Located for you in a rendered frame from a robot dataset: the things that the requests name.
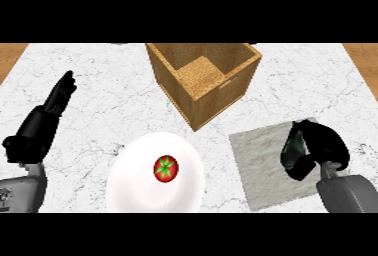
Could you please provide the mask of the white round plate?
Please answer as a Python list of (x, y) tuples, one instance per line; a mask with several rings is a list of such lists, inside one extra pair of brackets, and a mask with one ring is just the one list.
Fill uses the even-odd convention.
[[(174, 180), (154, 176), (158, 158), (179, 162)], [(190, 143), (176, 134), (143, 135), (121, 151), (109, 172), (106, 210), (109, 212), (196, 212), (204, 196), (204, 167)]]

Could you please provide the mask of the grey placemat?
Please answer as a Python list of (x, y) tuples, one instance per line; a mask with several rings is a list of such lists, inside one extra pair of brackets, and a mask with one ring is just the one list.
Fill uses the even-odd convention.
[(281, 164), (281, 151), (292, 122), (283, 122), (229, 135), (242, 188), (252, 211), (313, 196), (320, 179), (316, 167), (303, 181), (289, 178)]

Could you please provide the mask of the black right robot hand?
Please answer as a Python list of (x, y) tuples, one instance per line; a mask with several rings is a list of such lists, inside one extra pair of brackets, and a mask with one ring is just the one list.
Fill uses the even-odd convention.
[(338, 133), (310, 120), (292, 122), (281, 152), (281, 164), (288, 176), (301, 181), (316, 165), (325, 162), (338, 164), (337, 171), (348, 166), (350, 153)]

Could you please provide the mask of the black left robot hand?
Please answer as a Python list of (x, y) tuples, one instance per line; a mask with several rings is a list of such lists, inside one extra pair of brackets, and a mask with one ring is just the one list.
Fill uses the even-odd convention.
[(74, 72), (59, 79), (46, 102), (31, 110), (18, 132), (3, 140), (9, 163), (37, 164), (43, 161), (56, 135), (59, 119), (77, 90)]

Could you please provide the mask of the square wicker basket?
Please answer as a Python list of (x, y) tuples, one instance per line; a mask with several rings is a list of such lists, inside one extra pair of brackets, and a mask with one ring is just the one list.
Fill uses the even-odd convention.
[(196, 131), (245, 95), (261, 60), (248, 43), (146, 43), (156, 83)]

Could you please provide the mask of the red tomato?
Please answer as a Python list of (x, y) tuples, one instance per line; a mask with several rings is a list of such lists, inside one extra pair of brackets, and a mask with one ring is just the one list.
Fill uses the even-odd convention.
[(179, 162), (173, 156), (164, 155), (158, 158), (154, 164), (154, 176), (162, 183), (174, 180), (179, 173)]

